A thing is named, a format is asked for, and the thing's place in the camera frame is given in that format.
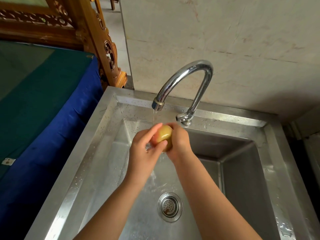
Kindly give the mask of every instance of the carved wooden frame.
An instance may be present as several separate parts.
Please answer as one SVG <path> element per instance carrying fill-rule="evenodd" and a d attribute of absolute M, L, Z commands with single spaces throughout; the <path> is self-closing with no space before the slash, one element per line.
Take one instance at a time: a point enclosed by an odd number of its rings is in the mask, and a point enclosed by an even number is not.
<path fill-rule="evenodd" d="M 46 0 L 48 7 L 0 2 L 0 39 L 92 52 L 103 88 L 123 87 L 127 74 L 118 68 L 99 0 L 94 0 L 97 12 L 90 1 Z"/>

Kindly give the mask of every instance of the faucet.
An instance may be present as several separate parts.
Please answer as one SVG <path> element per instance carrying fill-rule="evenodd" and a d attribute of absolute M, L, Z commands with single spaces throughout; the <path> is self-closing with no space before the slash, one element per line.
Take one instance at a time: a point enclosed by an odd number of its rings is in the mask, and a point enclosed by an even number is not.
<path fill-rule="evenodd" d="M 172 89 L 179 82 L 181 82 L 185 77 L 199 70 L 204 70 L 204 78 L 194 98 L 194 101 L 192 102 L 191 107 L 187 110 L 186 113 L 180 113 L 176 115 L 177 121 L 181 122 L 183 125 L 186 125 L 186 126 L 191 125 L 192 118 L 195 114 L 196 108 L 200 102 L 200 99 L 205 93 L 214 72 L 214 67 L 212 66 L 210 61 L 196 60 L 194 62 L 191 62 L 185 65 L 176 73 L 174 73 L 174 75 L 170 77 L 170 79 L 165 83 L 165 85 L 163 85 L 158 95 L 154 98 L 152 102 L 152 108 L 155 111 L 160 111 L 163 108 L 163 105 L 165 104 L 165 100 L 169 95 L 169 93 L 172 91 Z"/>

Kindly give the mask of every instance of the drain strainer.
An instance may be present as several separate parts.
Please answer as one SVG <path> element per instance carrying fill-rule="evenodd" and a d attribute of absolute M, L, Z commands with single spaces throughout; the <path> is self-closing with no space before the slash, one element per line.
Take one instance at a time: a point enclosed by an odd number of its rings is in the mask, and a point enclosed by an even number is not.
<path fill-rule="evenodd" d="M 167 192 L 158 201 L 159 216 L 166 222 L 175 222 L 182 214 L 182 202 L 178 195 Z"/>

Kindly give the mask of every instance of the gray tile floor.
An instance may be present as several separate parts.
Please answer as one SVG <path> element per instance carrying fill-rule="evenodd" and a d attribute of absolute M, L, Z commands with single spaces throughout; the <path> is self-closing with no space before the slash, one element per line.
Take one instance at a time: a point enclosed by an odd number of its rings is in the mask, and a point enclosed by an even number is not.
<path fill-rule="evenodd" d="M 115 10 L 111 10 L 110 0 L 100 0 L 103 17 L 112 42 L 115 43 L 118 52 L 118 67 L 125 71 L 128 76 L 131 75 L 126 38 L 122 24 L 122 16 L 119 3 L 115 3 Z"/>

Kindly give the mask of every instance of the blue fabric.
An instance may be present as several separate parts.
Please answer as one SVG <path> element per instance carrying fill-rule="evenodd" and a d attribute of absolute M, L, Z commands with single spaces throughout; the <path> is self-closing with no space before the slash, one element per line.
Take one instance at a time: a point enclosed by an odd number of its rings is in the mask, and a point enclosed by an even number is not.
<path fill-rule="evenodd" d="M 23 239 L 103 94 L 98 60 L 0 182 L 0 238 Z"/>

